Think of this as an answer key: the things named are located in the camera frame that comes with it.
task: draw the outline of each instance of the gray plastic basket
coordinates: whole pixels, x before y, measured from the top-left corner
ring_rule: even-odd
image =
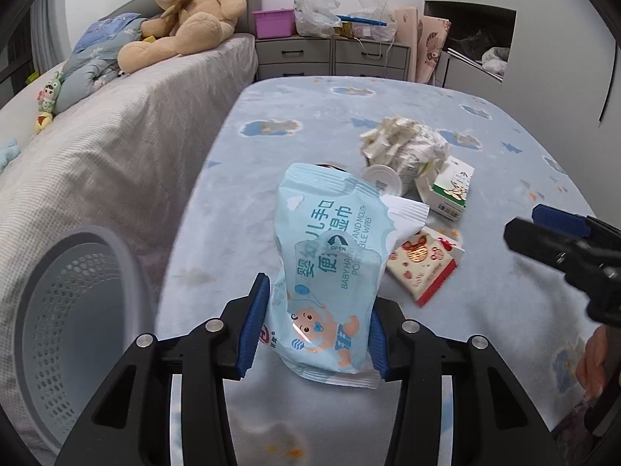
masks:
[[[55,454],[125,349],[153,332],[152,307],[139,262],[108,229],[70,231],[36,265],[13,354],[27,412]]]

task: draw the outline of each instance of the gray curtain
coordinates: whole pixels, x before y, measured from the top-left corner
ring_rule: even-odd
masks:
[[[30,7],[30,35],[35,69],[43,74],[71,53],[64,0],[35,0]]]

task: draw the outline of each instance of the green and white box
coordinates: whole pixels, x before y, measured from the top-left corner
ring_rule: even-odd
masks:
[[[466,209],[466,198],[474,168],[449,156],[440,170],[432,168],[416,179],[420,198],[434,212],[457,221]]]

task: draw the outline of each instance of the white round lid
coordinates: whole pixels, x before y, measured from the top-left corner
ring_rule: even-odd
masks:
[[[401,178],[396,171],[386,165],[371,165],[365,168],[361,178],[380,191],[380,196],[382,194],[390,194],[391,196],[403,194]]]

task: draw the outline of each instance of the barcode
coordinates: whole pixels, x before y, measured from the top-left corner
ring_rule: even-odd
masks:
[[[380,193],[384,193],[387,187],[388,187],[388,184],[384,184],[383,182],[380,182],[379,180],[375,181],[375,189],[380,191]]]
[[[438,208],[442,210],[443,212],[446,212],[451,217],[459,217],[460,213],[457,210],[449,207],[448,205],[445,205],[444,203],[440,203],[438,205]]]

